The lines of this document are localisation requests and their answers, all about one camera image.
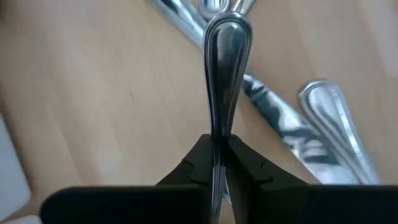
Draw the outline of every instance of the light wood grain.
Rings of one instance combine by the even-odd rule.
[[[37,213],[71,185],[154,184],[209,132],[200,51],[145,1],[3,0],[0,97]],[[398,4],[258,0],[248,69],[296,109],[309,80],[343,90],[370,159],[398,183]],[[315,179],[244,95],[233,132]]]

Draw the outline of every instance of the white object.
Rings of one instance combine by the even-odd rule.
[[[0,117],[0,221],[24,206],[29,199],[29,186]]]
[[[3,224],[42,224],[40,218],[35,215],[28,215],[26,217],[18,218],[5,222]]]

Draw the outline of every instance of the silverware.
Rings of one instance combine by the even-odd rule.
[[[191,1],[187,0],[146,0],[179,28],[190,40],[202,46],[206,21],[197,12]]]
[[[256,0],[236,0],[231,10],[246,15]]]
[[[199,0],[199,13],[207,20],[229,10],[229,0]]]
[[[299,94],[305,114],[334,145],[361,178],[362,184],[379,184],[366,156],[341,90],[332,82],[310,82]]]
[[[243,89],[282,142],[321,183],[363,183],[339,150],[260,80],[245,74]]]
[[[203,54],[210,109],[211,136],[215,144],[212,217],[217,221],[225,187],[223,151],[228,138],[251,47],[250,23],[236,12],[215,16],[205,30]]]

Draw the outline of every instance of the spoon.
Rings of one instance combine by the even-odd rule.
[[[223,154],[228,150],[236,102],[248,61],[252,31],[250,23],[237,12],[215,16],[203,37],[206,86],[211,136],[215,145],[211,211],[213,220],[220,214],[225,187]]]

